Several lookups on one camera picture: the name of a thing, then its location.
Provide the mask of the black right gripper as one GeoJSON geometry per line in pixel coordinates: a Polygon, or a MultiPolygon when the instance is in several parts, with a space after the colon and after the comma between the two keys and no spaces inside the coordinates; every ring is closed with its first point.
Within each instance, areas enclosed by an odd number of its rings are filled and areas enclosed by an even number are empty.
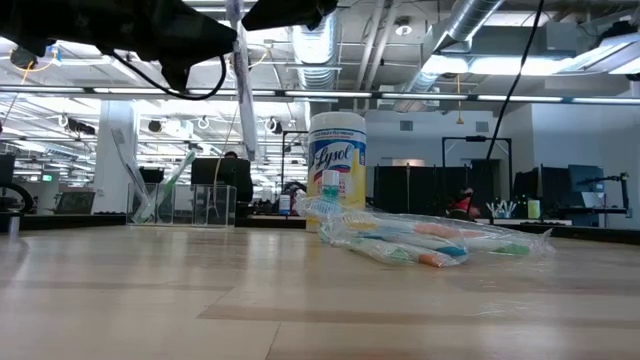
{"type": "MultiPolygon", "coordinates": [[[[313,0],[306,20],[306,27],[314,30],[322,20],[337,8],[339,0],[313,0]]],[[[301,25],[307,15],[306,0],[258,0],[244,15],[242,25],[246,30],[301,25]]]]}

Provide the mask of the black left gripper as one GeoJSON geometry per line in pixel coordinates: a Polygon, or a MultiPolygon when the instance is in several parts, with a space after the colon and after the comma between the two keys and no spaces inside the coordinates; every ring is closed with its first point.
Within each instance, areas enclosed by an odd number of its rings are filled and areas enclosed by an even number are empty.
{"type": "Polygon", "coordinates": [[[183,92],[189,67],[233,50],[237,32],[182,0],[49,0],[55,39],[95,46],[152,86],[162,86],[118,50],[163,62],[165,81],[183,92]]]}

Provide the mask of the orange toothbrush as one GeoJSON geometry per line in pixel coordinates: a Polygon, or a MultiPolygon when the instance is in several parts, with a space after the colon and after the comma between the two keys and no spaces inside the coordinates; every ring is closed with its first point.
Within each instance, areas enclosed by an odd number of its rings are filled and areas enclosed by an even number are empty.
{"type": "MultiPolygon", "coordinates": [[[[334,247],[345,248],[350,250],[345,246],[350,240],[353,239],[369,239],[369,238],[350,238],[350,239],[342,239],[342,240],[328,240],[328,243],[334,247]]],[[[457,262],[451,258],[449,255],[442,254],[440,252],[416,247],[413,245],[400,244],[400,243],[392,243],[406,250],[413,260],[412,264],[425,264],[436,268],[443,268],[447,266],[456,265],[457,262]]]]}
{"type": "Polygon", "coordinates": [[[389,219],[387,226],[383,226],[377,231],[358,232],[360,235],[362,235],[362,233],[413,233],[434,235],[442,239],[457,242],[469,237],[478,237],[486,233],[499,233],[498,230],[487,227],[484,224],[450,218],[400,214],[381,214],[374,216],[389,219]]]}

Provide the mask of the long linear ceiling light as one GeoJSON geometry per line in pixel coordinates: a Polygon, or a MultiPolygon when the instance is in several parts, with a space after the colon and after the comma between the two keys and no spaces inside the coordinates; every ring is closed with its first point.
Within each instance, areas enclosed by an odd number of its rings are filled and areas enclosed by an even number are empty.
{"type": "MultiPolygon", "coordinates": [[[[166,98],[169,94],[157,88],[142,87],[72,87],[0,85],[0,94],[19,93],[33,96],[79,96],[79,97],[122,97],[122,98],[166,98]]],[[[511,103],[542,103],[568,105],[640,106],[639,97],[573,97],[573,96],[527,96],[458,93],[399,93],[366,91],[314,91],[314,90],[271,90],[254,89],[255,99],[300,99],[311,100],[389,100],[389,101],[444,101],[444,102],[487,102],[498,103],[507,99],[511,103]]]]}

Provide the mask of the black background monitor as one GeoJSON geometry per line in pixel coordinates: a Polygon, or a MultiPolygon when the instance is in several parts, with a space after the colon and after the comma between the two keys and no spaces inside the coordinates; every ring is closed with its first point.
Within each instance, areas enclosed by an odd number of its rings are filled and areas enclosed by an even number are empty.
{"type": "Polygon", "coordinates": [[[245,159],[199,158],[191,164],[193,185],[213,185],[223,183],[237,189],[249,189],[252,186],[251,163],[245,159]]]}

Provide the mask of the white building column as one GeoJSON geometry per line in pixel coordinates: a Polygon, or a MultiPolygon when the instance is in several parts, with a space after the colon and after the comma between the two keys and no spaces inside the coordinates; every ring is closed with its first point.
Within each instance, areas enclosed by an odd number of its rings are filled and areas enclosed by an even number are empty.
{"type": "Polygon", "coordinates": [[[139,116],[132,101],[102,100],[97,132],[93,213],[125,213],[131,178],[119,156],[137,153],[139,116]]]}

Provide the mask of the yellow Lysol wipes canister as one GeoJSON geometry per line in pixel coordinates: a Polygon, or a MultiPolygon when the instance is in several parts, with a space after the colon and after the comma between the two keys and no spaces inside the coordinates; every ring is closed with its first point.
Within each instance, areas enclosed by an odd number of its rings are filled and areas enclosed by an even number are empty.
{"type": "Polygon", "coordinates": [[[307,196],[322,195],[323,173],[339,174],[338,203],[363,209],[366,200],[366,123],[350,112],[311,117],[308,133],[307,196]]]}

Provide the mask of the person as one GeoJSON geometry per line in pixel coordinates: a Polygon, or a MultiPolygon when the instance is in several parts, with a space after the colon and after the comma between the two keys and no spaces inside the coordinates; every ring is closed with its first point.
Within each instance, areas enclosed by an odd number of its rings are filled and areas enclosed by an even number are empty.
{"type": "Polygon", "coordinates": [[[236,188],[236,200],[250,202],[253,198],[253,183],[251,178],[251,162],[241,159],[233,151],[224,154],[221,160],[220,176],[226,185],[236,188]]]}
{"type": "Polygon", "coordinates": [[[471,204],[474,190],[471,187],[462,188],[448,205],[448,215],[457,219],[477,219],[481,217],[481,210],[471,204]]]}

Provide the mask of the clear acrylic organizer box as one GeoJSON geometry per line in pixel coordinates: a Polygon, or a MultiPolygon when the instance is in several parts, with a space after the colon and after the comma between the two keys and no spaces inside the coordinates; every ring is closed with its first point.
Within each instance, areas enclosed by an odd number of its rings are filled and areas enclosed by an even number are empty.
{"type": "Polygon", "coordinates": [[[161,184],[146,184],[142,196],[134,184],[128,188],[128,225],[233,228],[235,220],[233,186],[177,184],[164,190],[161,184]]]}

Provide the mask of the black hanging device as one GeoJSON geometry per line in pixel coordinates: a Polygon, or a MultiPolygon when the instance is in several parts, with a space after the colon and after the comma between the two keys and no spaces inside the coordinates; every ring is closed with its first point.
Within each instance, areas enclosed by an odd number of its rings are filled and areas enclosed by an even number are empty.
{"type": "Polygon", "coordinates": [[[38,57],[22,46],[10,51],[9,60],[12,65],[22,70],[33,70],[38,65],[38,57]]]}

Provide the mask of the grey laptop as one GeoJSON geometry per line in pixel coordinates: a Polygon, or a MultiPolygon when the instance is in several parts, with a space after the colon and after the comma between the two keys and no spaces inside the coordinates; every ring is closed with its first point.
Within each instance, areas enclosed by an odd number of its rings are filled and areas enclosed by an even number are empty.
{"type": "Polygon", "coordinates": [[[94,199],[95,193],[90,191],[63,192],[54,213],[57,215],[90,215],[94,199]]]}

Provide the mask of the black room divider panels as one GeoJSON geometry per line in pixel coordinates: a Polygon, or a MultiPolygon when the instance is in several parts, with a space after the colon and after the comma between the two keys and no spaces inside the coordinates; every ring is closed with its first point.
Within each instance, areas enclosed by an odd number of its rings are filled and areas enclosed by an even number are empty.
{"type": "Polygon", "coordinates": [[[473,190],[472,205],[487,212],[485,203],[501,195],[498,170],[482,163],[462,167],[374,166],[368,176],[370,204],[389,213],[443,215],[473,190]]]}

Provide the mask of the bright ceiling light panel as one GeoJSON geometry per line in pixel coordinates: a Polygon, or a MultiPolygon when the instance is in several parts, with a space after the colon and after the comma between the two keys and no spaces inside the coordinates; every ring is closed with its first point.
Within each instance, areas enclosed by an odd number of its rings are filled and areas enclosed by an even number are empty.
{"type": "Polygon", "coordinates": [[[575,61],[572,58],[553,59],[544,57],[529,57],[524,66],[521,58],[513,56],[443,56],[432,55],[422,66],[425,74],[478,74],[478,75],[517,75],[551,76],[562,72],[574,72],[575,61]]]}

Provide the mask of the white utensils bunch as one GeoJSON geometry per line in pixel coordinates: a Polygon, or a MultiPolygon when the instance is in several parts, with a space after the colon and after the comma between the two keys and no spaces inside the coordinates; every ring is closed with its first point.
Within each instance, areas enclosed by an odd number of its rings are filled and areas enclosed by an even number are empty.
{"type": "Polygon", "coordinates": [[[512,201],[501,200],[498,202],[487,203],[486,207],[492,218],[510,219],[517,207],[517,204],[512,201]]]}

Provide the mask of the dark desk monitor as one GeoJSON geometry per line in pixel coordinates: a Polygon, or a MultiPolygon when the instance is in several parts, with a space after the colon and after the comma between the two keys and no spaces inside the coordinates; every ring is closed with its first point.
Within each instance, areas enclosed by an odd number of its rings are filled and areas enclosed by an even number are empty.
{"type": "Polygon", "coordinates": [[[599,166],[569,165],[571,206],[603,208],[605,205],[604,170],[599,166]]]}

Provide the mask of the large silver spiral duct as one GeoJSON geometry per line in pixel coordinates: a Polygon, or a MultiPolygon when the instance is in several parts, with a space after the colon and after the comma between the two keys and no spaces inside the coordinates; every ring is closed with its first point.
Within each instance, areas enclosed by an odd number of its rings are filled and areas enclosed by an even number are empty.
{"type": "Polygon", "coordinates": [[[468,54],[473,37],[505,0],[456,0],[450,16],[431,25],[424,37],[423,64],[412,80],[403,87],[405,93],[428,93],[441,75],[454,73],[454,63],[462,60],[442,55],[447,48],[468,54]]]}

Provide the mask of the black metal frame stand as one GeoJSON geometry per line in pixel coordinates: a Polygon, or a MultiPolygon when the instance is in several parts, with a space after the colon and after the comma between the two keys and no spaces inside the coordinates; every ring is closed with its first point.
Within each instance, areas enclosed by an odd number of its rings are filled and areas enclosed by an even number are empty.
{"type": "Polygon", "coordinates": [[[471,187],[472,205],[484,217],[491,216],[486,203],[512,198],[512,140],[498,137],[491,157],[486,158],[490,145],[491,138],[482,135],[441,139],[442,191],[447,200],[453,200],[461,187],[471,187]]]}

